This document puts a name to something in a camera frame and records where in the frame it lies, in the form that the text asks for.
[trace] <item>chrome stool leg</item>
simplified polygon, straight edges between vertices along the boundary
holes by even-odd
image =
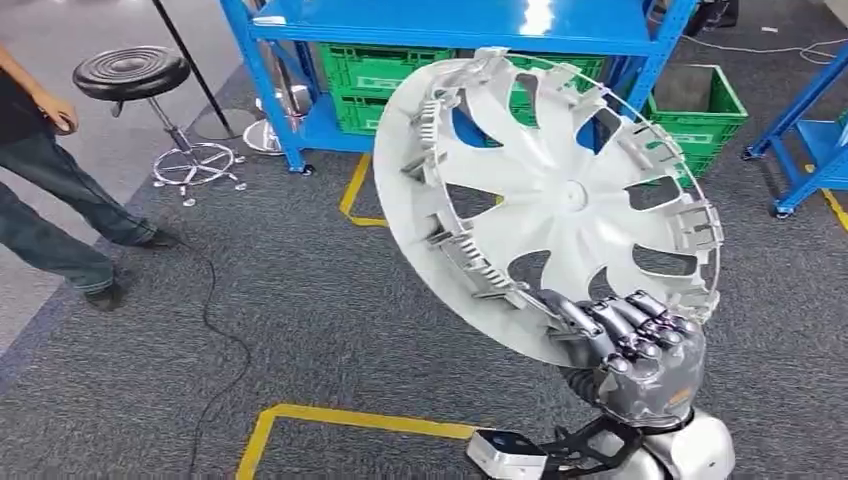
[[[236,183],[236,190],[247,188],[246,183],[240,182],[238,177],[229,171],[234,163],[244,162],[244,157],[217,143],[189,143],[185,133],[171,122],[156,98],[151,97],[147,101],[176,145],[176,148],[159,155],[153,162],[153,176],[156,178],[154,186],[179,186],[183,205],[186,207],[196,203],[195,199],[189,196],[188,187],[227,177]],[[205,157],[199,155],[205,151],[210,153]]]

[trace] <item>stool base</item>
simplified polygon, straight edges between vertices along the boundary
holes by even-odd
[[[190,150],[184,152],[174,148],[163,153],[153,163],[153,183],[155,187],[166,185],[180,187],[183,205],[193,206],[196,202],[189,196],[189,187],[203,185],[221,177],[227,177],[236,183],[236,190],[244,190],[247,184],[229,172],[235,163],[243,163],[244,157],[217,143],[192,143]],[[204,151],[210,151],[201,157]]]

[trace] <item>black stool seat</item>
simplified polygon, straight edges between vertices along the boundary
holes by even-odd
[[[128,102],[173,90],[190,73],[188,62],[169,48],[133,47],[82,62],[74,69],[73,80],[91,98]]]

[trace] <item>man's leg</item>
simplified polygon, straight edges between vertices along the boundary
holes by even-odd
[[[108,258],[41,218],[2,183],[0,244],[33,267],[67,278],[83,293],[103,291],[112,285],[112,262]]]
[[[79,212],[107,240],[139,245],[156,227],[129,213],[47,135],[0,147],[0,166],[47,190]]]

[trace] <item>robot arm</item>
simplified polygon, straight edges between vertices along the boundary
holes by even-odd
[[[724,424],[692,406],[703,380],[701,326],[643,291],[575,304],[535,295],[589,339],[596,364],[562,367],[569,387],[602,415],[578,432],[557,427],[536,446],[514,432],[478,431],[471,459],[493,478],[722,479],[735,458]]]

